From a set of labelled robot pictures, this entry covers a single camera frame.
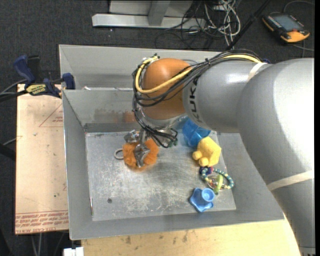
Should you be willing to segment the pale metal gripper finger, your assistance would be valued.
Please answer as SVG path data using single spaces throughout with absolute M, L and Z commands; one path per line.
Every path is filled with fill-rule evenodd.
M 140 159 L 143 161 L 150 151 L 151 150 L 146 145 L 142 145 L 140 149 Z
M 136 165 L 141 168 L 143 166 L 143 151 L 141 149 L 135 149 L 134 157 L 136 159 Z

